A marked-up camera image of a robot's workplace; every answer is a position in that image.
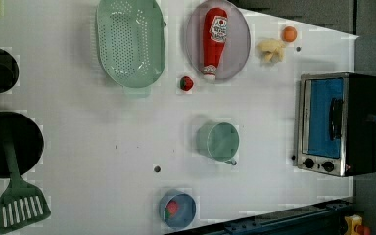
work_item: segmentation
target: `blue bowl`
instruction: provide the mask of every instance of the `blue bowl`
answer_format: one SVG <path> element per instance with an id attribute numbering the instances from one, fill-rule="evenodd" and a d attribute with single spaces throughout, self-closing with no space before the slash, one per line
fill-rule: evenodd
<path id="1" fill-rule="evenodd" d="M 165 209 L 170 201 L 178 204 L 178 212 L 171 218 L 165 217 Z M 169 190 L 160 201 L 160 217 L 162 221 L 174 230 L 187 227 L 195 217 L 197 206 L 194 199 L 186 193 L 176 189 Z"/>

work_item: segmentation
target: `green cup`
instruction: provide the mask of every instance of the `green cup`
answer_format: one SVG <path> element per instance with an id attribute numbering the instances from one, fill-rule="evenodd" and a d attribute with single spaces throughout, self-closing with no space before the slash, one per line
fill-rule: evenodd
<path id="1" fill-rule="evenodd" d="M 197 149 L 200 154 L 219 162 L 236 165 L 233 159 L 239 148 L 237 129 L 230 123 L 209 121 L 197 134 Z"/>

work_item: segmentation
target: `orange ball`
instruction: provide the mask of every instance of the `orange ball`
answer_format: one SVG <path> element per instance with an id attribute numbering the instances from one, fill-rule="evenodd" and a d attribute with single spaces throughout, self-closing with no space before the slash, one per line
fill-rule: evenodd
<path id="1" fill-rule="evenodd" d="M 282 37 L 283 37 L 283 41 L 285 42 L 293 42 L 298 37 L 298 33 L 296 32 L 294 27 L 287 26 L 283 30 Z"/>

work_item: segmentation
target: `oven knob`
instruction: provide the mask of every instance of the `oven knob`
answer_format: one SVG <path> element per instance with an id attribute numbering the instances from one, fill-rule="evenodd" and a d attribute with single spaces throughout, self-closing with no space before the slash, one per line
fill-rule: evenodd
<path id="1" fill-rule="evenodd" d="M 326 162 L 322 165 L 322 167 L 325 169 L 326 172 L 332 172 L 332 170 L 334 170 L 334 164 L 332 164 L 331 162 Z"/>
<path id="2" fill-rule="evenodd" d="M 315 165 L 315 162 L 312 160 L 312 159 L 306 159 L 304 161 L 304 165 L 307 167 L 307 168 L 313 168 L 313 166 Z"/>

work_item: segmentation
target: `blue oven window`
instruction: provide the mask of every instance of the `blue oven window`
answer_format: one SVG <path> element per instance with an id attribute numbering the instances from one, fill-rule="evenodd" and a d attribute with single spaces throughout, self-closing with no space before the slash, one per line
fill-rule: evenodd
<path id="1" fill-rule="evenodd" d="M 344 81 L 338 78 L 313 80 L 311 83 L 308 153 L 338 159 L 341 140 L 330 139 L 329 110 L 333 98 L 343 99 Z"/>

